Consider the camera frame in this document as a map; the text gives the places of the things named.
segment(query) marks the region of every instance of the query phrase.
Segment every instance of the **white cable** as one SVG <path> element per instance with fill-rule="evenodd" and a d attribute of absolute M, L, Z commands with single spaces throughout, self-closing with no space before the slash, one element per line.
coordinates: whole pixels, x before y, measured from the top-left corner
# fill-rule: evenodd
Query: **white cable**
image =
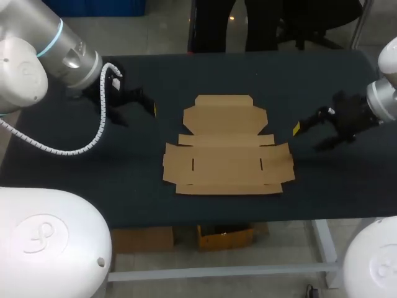
<path fill-rule="evenodd" d="M 104 65 L 104 67 L 102 68 L 102 71 L 100 72 L 100 78 L 99 78 L 99 90 L 100 90 L 100 124 L 99 124 L 99 128 L 97 131 L 96 136 L 94 137 L 94 139 L 92 139 L 92 141 L 77 150 L 71 150 L 71 151 L 64 151 L 64 150 L 57 150 L 51 147 L 48 147 L 46 145 L 43 145 L 35 140 L 33 140 L 32 138 L 29 138 L 27 135 L 25 135 L 24 133 L 18 131 L 17 129 L 15 129 L 14 127 L 12 127 L 11 125 L 9 125 L 7 122 L 5 122 L 4 120 L 0 119 L 0 125 L 3 126 L 6 130 L 8 130 L 10 133 L 12 133 L 13 135 L 16 135 L 17 137 L 23 139 L 24 141 L 30 143 L 31 145 L 43 150 L 43 151 L 47 151 L 49 153 L 52 154 L 56 154 L 56 155 L 78 155 L 78 154 L 82 154 L 84 152 L 87 152 L 88 150 L 90 150 L 93 146 L 96 145 L 96 143 L 99 141 L 100 137 L 102 136 L 102 132 L 104 131 L 105 128 L 105 123 L 106 123 L 106 95 L 105 95 L 105 79 L 106 79 L 106 71 L 108 69 L 111 69 L 117 76 L 122 77 L 123 75 L 121 74 L 120 70 L 118 70 L 118 68 L 116 66 L 114 66 L 111 63 L 106 63 Z"/>

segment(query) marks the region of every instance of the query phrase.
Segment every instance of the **yellow label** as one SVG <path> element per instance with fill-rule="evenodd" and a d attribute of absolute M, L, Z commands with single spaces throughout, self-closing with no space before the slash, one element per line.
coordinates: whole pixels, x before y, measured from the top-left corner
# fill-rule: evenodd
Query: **yellow label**
<path fill-rule="evenodd" d="M 296 124 L 296 126 L 293 128 L 292 135 L 295 136 L 299 130 L 300 130 L 300 122 L 298 122 L 298 124 Z"/>

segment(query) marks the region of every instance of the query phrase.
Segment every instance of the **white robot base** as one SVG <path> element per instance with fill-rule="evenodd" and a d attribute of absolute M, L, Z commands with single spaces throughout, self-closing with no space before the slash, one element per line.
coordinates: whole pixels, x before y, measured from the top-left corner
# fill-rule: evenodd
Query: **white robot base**
<path fill-rule="evenodd" d="M 397 297 L 397 217 L 377 220 L 350 244 L 343 266 L 350 298 Z"/>
<path fill-rule="evenodd" d="M 52 189 L 0 188 L 0 297 L 92 297 L 112 257 L 90 203 Z"/>

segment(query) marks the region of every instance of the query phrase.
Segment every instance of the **flattened cardboard box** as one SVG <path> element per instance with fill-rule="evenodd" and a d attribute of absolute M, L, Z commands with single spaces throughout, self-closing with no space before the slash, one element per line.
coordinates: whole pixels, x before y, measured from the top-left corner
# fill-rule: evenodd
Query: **flattened cardboard box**
<path fill-rule="evenodd" d="M 186 146 L 167 144 L 163 160 L 163 179 L 179 194 L 273 194 L 295 179 L 288 144 L 258 135 L 267 114 L 250 96 L 200 95 L 184 125 L 194 135 L 179 135 Z"/>

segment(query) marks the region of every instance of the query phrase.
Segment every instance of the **table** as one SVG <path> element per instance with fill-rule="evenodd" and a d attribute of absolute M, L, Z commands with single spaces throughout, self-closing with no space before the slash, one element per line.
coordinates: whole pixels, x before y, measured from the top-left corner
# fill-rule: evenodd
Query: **table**
<path fill-rule="evenodd" d="M 46 187 L 77 194 L 99 209 L 110 228 L 159 225 L 231 224 L 270 220 L 386 217 L 397 213 L 396 125 L 364 132 L 350 145 L 326 153 L 311 149 L 332 133 L 327 125 L 292 138 L 298 119 L 331 103 L 343 89 L 364 93 L 376 79 L 357 51 L 280 52 L 117 57 L 127 70 L 127 86 L 143 86 L 158 108 L 154 120 L 139 106 L 120 109 L 129 128 L 109 124 L 95 149 L 81 156 L 53 156 L 12 138 L 0 182 L 11 187 Z M 199 94 L 249 94 L 267 109 L 277 143 L 288 142 L 296 180 L 273 196 L 183 196 L 162 181 L 166 142 L 177 143 L 182 112 Z M 46 145 L 71 150 L 95 135 L 99 116 L 88 101 L 72 101 L 50 80 L 46 98 L 23 110 L 17 128 Z M 338 271 L 326 222 L 314 222 L 324 262 L 319 264 L 185 269 L 112 273 L 110 281 L 181 276 Z"/>

